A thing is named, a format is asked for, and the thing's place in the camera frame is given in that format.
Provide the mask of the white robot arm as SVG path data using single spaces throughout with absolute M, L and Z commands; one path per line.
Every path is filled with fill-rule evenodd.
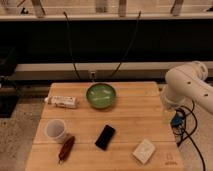
M 200 61 L 168 70 L 165 74 L 166 85 L 161 92 L 164 107 L 178 108 L 189 98 L 213 115 L 213 87 L 205 82 L 207 77 L 208 69 Z

